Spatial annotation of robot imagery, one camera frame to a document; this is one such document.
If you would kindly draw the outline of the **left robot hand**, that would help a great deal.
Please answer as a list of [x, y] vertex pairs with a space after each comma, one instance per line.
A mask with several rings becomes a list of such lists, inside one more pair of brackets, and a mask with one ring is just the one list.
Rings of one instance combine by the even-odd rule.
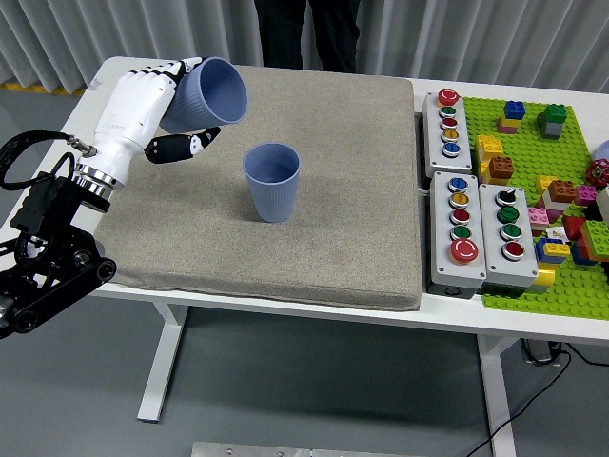
[[144, 153], [182, 80], [202, 57], [131, 70], [117, 82], [94, 132], [94, 155], [79, 160], [79, 173], [111, 189], [128, 180], [133, 158]]

